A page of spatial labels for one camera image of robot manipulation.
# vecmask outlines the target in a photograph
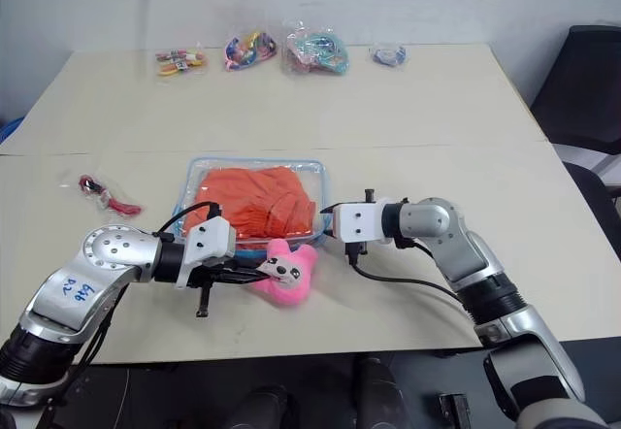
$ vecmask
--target white table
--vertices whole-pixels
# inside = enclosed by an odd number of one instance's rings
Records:
[[[410,52],[401,71],[369,63],[356,48],[342,78],[291,79],[273,61],[230,74],[212,65],[202,77],[165,84],[133,77],[131,62],[113,68],[118,82],[108,81],[109,66],[135,53],[75,54],[0,147],[10,154],[0,157],[0,334],[84,234],[106,221],[67,183],[81,173],[112,179],[147,208],[133,223],[155,229],[170,215],[187,162],[209,154],[318,159],[334,202],[360,199],[366,187],[378,196],[455,201],[560,340],[619,335],[621,265],[489,49]],[[247,101],[225,100],[234,87]],[[72,99],[76,88],[83,94]],[[169,114],[175,104],[181,112]],[[356,126],[363,131],[351,133]],[[415,250],[373,246],[361,262],[370,272],[441,281]],[[194,317],[197,302],[196,290],[132,285],[98,361],[478,345],[450,300],[357,277],[333,241],[299,308],[279,309],[228,285],[214,287],[208,319]]]

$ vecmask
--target black cable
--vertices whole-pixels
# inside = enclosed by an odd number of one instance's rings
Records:
[[[67,378],[67,381],[61,387],[58,393],[54,396],[54,400],[56,402],[62,401],[63,397],[67,393],[67,390],[69,390],[69,387],[73,385],[73,383],[78,379],[78,377],[90,365],[90,363],[95,358],[95,355],[101,349],[101,346],[104,344],[104,340],[106,339],[106,335],[108,334],[108,329],[110,328],[110,324],[112,323],[114,310],[116,309],[116,307],[118,306],[118,303],[120,303],[121,298],[125,294],[125,290],[127,290],[127,286],[128,285],[125,285],[120,289],[120,292],[118,293],[118,296],[116,297],[116,301],[114,302],[113,306],[110,308],[108,313],[106,314],[106,317],[104,317],[104,320],[102,320],[101,323],[99,324],[99,327],[97,327],[97,331],[95,332],[92,339],[90,340],[88,347],[86,348],[84,354],[82,355],[82,359],[74,368],[73,372],[71,373],[71,376]]]
[[[415,283],[417,285],[429,286],[431,288],[435,288],[436,290],[441,291],[442,293],[450,296],[453,300],[458,301],[459,303],[461,303],[461,300],[459,299],[459,297],[455,293],[453,293],[452,291],[444,288],[443,286],[440,286],[440,285],[438,285],[436,283],[433,283],[432,281],[419,280],[419,279],[402,279],[402,278],[396,278],[396,277],[374,276],[372,274],[369,274],[369,273],[363,271],[357,265],[354,265],[354,264],[351,265],[351,268],[354,271],[356,271],[358,274],[360,274],[362,277],[364,277],[365,279],[369,279],[371,281],[390,281],[390,282],[394,282],[394,283]]]
[[[431,251],[429,251],[426,247],[422,246],[420,243],[414,242],[414,246],[413,247],[420,249],[421,251],[423,251],[425,254],[427,254],[432,259],[434,258],[434,255],[431,253]]]
[[[182,218],[184,215],[191,213],[192,211],[196,211],[197,209],[204,208],[205,206],[210,206],[210,212],[212,211],[213,207],[219,208],[219,205],[217,203],[213,203],[211,201],[203,201],[202,203],[196,203],[190,206],[189,208],[184,209],[180,213],[173,215],[170,219],[168,219],[168,221],[164,225],[162,225],[162,227],[158,230],[158,232],[166,231],[168,227],[170,227],[173,223],[175,223],[177,220]]]

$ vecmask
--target blue object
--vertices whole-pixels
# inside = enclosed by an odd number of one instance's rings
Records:
[[[406,48],[397,46],[395,48],[374,48],[373,60],[382,65],[396,67],[406,61]]]
[[[15,120],[10,121],[9,123],[7,123],[6,125],[4,125],[2,128],[0,128],[0,144],[6,140],[7,138],[9,138],[11,136],[11,134],[17,130],[17,128],[21,125],[21,123],[23,122],[24,117],[20,117],[20,118],[16,118]]]

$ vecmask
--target white wall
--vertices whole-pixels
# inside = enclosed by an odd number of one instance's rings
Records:
[[[621,0],[0,0],[0,115],[26,113],[72,50],[219,46],[252,19],[297,18],[353,44],[490,43],[530,102],[567,28],[621,21]]]

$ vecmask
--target black floor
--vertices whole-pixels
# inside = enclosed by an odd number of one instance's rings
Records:
[[[621,420],[621,338],[564,344],[580,371],[587,403],[606,421]],[[438,357],[432,352],[380,353],[400,385],[414,428],[442,427],[432,418],[439,393],[465,393],[474,428],[511,428],[482,369],[484,351]],[[57,421],[66,429],[218,428],[252,388],[280,383],[299,400],[304,428],[352,428],[353,355],[179,363],[157,367],[92,367],[69,395]],[[184,421],[183,426],[173,421]]]

